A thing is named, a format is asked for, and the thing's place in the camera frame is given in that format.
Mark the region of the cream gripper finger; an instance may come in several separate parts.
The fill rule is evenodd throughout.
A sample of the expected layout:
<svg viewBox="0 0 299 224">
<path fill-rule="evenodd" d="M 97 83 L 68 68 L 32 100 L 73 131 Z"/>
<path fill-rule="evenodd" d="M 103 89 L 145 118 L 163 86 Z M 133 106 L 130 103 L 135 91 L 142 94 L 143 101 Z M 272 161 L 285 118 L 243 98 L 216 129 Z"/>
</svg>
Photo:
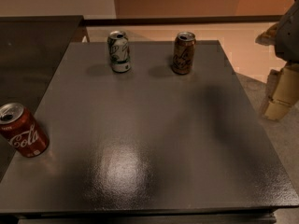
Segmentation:
<svg viewBox="0 0 299 224">
<path fill-rule="evenodd" d="M 299 64 L 288 62 L 279 71 L 272 69 L 265 87 L 261 115 L 270 120 L 281 120 L 299 101 Z"/>
<path fill-rule="evenodd" d="M 270 26 L 266 31 L 259 34 L 256 37 L 255 42 L 263 46 L 274 46 L 276 44 L 277 31 L 278 25 L 275 23 L 272 26 Z"/>
</svg>

